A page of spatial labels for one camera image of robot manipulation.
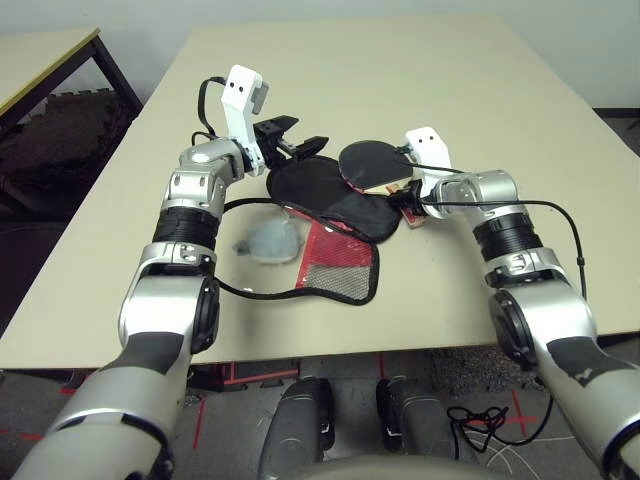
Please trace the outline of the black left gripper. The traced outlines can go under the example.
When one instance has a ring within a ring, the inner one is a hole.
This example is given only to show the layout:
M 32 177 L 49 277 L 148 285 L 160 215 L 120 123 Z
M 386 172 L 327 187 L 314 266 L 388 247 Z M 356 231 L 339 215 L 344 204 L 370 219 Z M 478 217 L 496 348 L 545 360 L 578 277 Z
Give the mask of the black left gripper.
M 324 136 L 313 136 L 298 145 L 288 142 L 284 134 L 298 122 L 299 119 L 296 117 L 280 115 L 253 125 L 255 138 L 267 168 L 279 168 L 290 158 L 302 161 L 313 157 L 327 145 L 329 138 Z

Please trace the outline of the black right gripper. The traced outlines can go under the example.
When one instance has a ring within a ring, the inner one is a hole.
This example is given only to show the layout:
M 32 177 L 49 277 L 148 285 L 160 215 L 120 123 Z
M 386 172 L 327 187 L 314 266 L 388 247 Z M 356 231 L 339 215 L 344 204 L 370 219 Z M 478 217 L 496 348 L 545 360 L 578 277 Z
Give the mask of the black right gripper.
M 423 215 L 437 216 L 437 210 L 431 205 L 433 202 L 431 189 L 426 187 L 421 180 L 411 180 L 406 186 L 406 193 L 411 198 L 416 198 L 417 205 L 408 200 L 398 202 L 398 209 L 405 219 L 420 219 Z

